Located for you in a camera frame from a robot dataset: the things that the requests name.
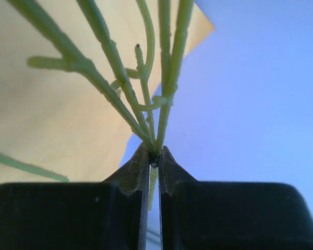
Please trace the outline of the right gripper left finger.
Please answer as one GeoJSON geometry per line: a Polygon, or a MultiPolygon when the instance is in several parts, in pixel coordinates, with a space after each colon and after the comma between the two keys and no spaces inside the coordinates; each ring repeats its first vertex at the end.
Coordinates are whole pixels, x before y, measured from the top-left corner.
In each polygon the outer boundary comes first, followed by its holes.
{"type": "Polygon", "coordinates": [[[0,184],[0,249],[145,249],[149,153],[102,182],[0,184]]]}

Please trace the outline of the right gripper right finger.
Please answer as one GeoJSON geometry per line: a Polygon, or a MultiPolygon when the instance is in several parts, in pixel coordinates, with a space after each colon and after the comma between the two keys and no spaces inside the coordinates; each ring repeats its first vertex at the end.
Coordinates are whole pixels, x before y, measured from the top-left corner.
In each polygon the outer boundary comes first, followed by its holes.
{"type": "Polygon", "coordinates": [[[294,186],[199,181],[167,147],[158,163],[162,249],[313,249],[313,217],[294,186]]]}

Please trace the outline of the orange wrapping paper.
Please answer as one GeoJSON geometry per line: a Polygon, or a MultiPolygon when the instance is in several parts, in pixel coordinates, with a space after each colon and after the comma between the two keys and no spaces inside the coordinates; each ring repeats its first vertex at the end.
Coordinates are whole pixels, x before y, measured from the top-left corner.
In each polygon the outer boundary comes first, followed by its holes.
{"type": "MultiPolygon", "coordinates": [[[[76,1],[39,1],[111,83],[115,77],[76,1]]],[[[136,1],[96,1],[123,65],[147,50],[136,1]]],[[[73,181],[102,181],[121,164],[132,131],[83,76],[32,69],[31,56],[60,53],[7,1],[0,1],[0,152],[73,181]]]]}

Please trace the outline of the blue flower stem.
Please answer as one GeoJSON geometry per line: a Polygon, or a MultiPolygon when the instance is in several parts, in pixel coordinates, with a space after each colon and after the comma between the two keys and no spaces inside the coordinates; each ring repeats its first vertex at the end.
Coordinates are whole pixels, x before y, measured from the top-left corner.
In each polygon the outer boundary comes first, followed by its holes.
{"type": "MultiPolygon", "coordinates": [[[[193,1],[136,1],[146,32],[147,50],[136,44],[136,67],[123,65],[119,50],[96,1],[76,1],[110,65],[109,83],[93,60],[86,57],[39,1],[7,1],[55,49],[60,58],[31,56],[32,69],[77,73],[86,78],[147,146],[161,152],[182,61],[192,46],[199,20],[193,1]]],[[[71,182],[62,174],[16,160],[0,152],[0,184],[8,182],[71,182]]]]}

